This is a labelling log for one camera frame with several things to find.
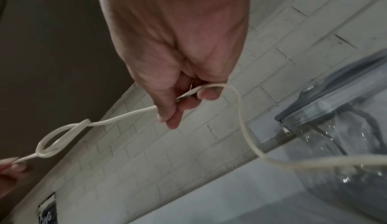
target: hand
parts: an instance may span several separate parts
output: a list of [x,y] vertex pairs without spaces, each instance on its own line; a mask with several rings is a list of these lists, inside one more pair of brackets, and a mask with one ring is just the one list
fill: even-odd
[[113,44],[170,129],[183,111],[222,90],[176,98],[206,83],[226,82],[241,54],[250,0],[100,0]]
[[23,163],[12,164],[17,158],[0,160],[0,198],[7,195],[19,179],[28,175],[29,169]]

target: ceiling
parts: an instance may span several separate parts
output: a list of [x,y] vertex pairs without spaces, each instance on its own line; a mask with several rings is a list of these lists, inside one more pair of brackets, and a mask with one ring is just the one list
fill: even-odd
[[[0,159],[33,153],[62,125],[99,120],[133,83],[98,0],[7,0],[0,54]],[[29,161],[31,176],[0,199],[0,220],[70,148]]]

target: brick wall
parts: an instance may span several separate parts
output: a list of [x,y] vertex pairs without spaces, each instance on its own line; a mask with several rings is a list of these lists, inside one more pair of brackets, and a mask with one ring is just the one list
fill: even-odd
[[[387,0],[252,0],[245,48],[229,81],[243,96],[245,122],[386,48],[386,22]],[[104,118],[150,105],[134,85]],[[60,224],[128,223],[255,158],[235,108],[226,91],[186,113],[174,131],[152,112],[93,128],[8,220],[37,223],[37,206],[56,191]]]

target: white cord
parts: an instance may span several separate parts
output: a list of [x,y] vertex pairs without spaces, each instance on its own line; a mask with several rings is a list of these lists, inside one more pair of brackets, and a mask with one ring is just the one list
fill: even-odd
[[[224,87],[232,90],[235,93],[238,100],[238,121],[241,127],[242,135],[245,138],[247,144],[254,151],[254,153],[258,155],[258,157],[260,157],[261,160],[269,164],[272,164],[281,168],[286,168],[286,169],[313,169],[313,168],[329,168],[329,167],[353,166],[353,165],[361,165],[361,166],[387,165],[387,156],[384,156],[384,155],[332,156],[332,157],[324,157],[324,158],[301,160],[301,161],[280,161],[280,160],[271,159],[253,143],[252,139],[250,138],[247,132],[245,124],[243,122],[243,117],[242,117],[241,96],[237,91],[237,89],[235,89],[235,87],[228,84],[206,84],[188,91],[184,95],[178,97],[178,99],[186,96],[191,96],[197,93],[201,89],[210,88],[210,87]],[[156,109],[157,109],[156,106],[152,106],[152,107],[136,110],[133,112],[125,113],[120,116],[103,120],[100,122],[92,123],[89,119],[86,119],[78,124],[68,124],[68,125],[62,126],[52,131],[51,133],[49,133],[47,136],[45,136],[38,143],[34,154],[20,158],[16,160],[14,163],[19,163],[36,157],[40,157],[40,158],[52,157],[57,153],[59,153],[62,149],[64,149],[83,129],[85,129],[88,126],[102,126],[106,124],[111,124],[121,119],[125,119],[127,117],[130,117],[139,113],[145,113]],[[52,139],[54,136],[56,136],[57,134],[65,130],[69,130],[69,131],[66,132],[58,140],[56,140],[48,148],[44,149],[45,145],[48,143],[50,139]]]

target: metal clip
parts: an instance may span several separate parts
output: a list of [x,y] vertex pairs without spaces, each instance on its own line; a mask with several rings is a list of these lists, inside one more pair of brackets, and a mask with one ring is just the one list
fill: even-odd
[[291,132],[285,127],[283,123],[279,122],[279,125],[281,125],[282,130],[286,133],[287,136],[291,136]]

